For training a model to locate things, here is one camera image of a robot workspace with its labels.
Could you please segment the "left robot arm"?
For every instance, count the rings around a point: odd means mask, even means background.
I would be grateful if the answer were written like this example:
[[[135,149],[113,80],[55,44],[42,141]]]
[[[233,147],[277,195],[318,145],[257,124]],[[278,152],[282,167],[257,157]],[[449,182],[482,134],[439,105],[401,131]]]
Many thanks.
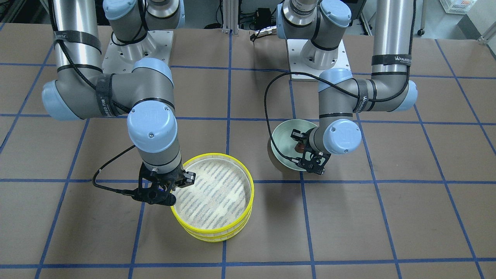
[[[412,63],[416,1],[379,0],[379,30],[374,32],[370,79],[354,78],[338,68],[339,45],[352,21],[352,11],[341,0],[284,0],[277,6],[277,35],[305,40],[301,55],[305,64],[320,70],[311,75],[319,83],[319,126],[308,132],[294,131],[297,153],[345,154],[361,143],[361,130],[352,121],[362,111],[402,111],[417,100],[415,83],[409,80]]]

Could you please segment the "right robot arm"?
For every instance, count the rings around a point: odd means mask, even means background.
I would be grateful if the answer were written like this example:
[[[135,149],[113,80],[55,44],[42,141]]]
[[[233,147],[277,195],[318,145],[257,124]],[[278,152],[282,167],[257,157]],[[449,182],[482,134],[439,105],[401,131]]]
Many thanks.
[[[45,110],[59,121],[126,115],[140,176],[166,193],[193,185],[195,173],[181,162],[172,72],[152,39],[154,31],[184,24],[184,2],[105,0],[102,7],[110,42],[131,68],[114,74],[103,67],[93,0],[50,0],[57,79],[43,87]]]

